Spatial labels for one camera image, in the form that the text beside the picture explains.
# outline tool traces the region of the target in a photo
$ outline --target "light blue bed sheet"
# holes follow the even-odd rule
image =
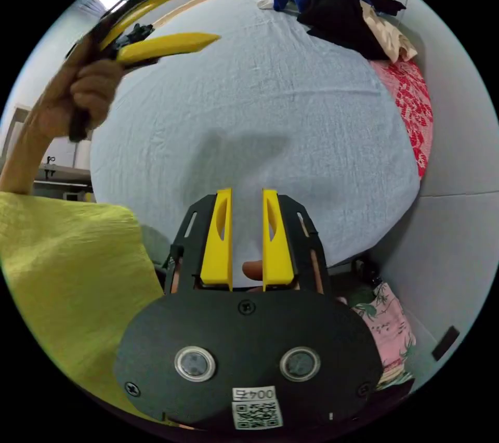
[[[369,63],[256,1],[209,0],[154,32],[221,39],[128,75],[90,161],[97,201],[130,208],[158,262],[189,205],[232,187],[236,286],[250,283],[241,264],[261,258],[262,188],[306,207],[330,265],[375,245],[419,189],[399,111]]]

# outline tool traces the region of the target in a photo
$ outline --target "yellow shirt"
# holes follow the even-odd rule
[[[155,421],[135,409],[113,375],[128,323],[162,295],[133,214],[0,192],[0,263],[25,323],[56,367],[94,396]]]

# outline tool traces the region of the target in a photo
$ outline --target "finger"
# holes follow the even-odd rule
[[[264,269],[262,261],[246,261],[243,263],[243,273],[252,280],[263,280]]]
[[[74,103],[82,110],[88,110],[92,126],[102,124],[108,115],[110,100],[96,93],[75,93]]]
[[[101,75],[89,75],[73,83],[70,92],[72,95],[76,93],[96,93],[105,100],[111,101],[116,93],[116,82]]]
[[[119,81],[124,75],[124,70],[118,62],[102,59],[82,67],[78,72],[78,78],[90,75],[102,75],[114,81]]]
[[[173,273],[172,278],[172,286],[170,287],[170,294],[176,294],[178,291],[178,282],[180,280],[180,267],[182,265],[182,258],[178,260],[178,263],[175,265],[175,271]]]
[[[68,57],[62,64],[66,68],[78,68],[81,67],[88,59],[90,51],[94,46],[94,42],[89,34],[85,34],[69,52]]]

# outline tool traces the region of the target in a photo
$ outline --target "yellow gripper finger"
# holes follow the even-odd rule
[[[263,190],[264,198],[264,291],[268,285],[289,285],[294,278],[291,255],[275,190]]]
[[[204,250],[204,285],[228,285],[232,291],[232,189],[218,190]]]
[[[217,34],[203,32],[185,32],[155,37],[124,46],[118,52],[116,60],[123,65],[131,65],[148,58],[193,53],[201,51],[218,39],[220,36]]]

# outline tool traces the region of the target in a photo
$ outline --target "white wall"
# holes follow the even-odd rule
[[[7,99],[0,123],[0,150],[15,104],[33,107],[50,79],[59,70],[66,53],[97,22],[82,11],[69,8],[42,37],[22,68]]]

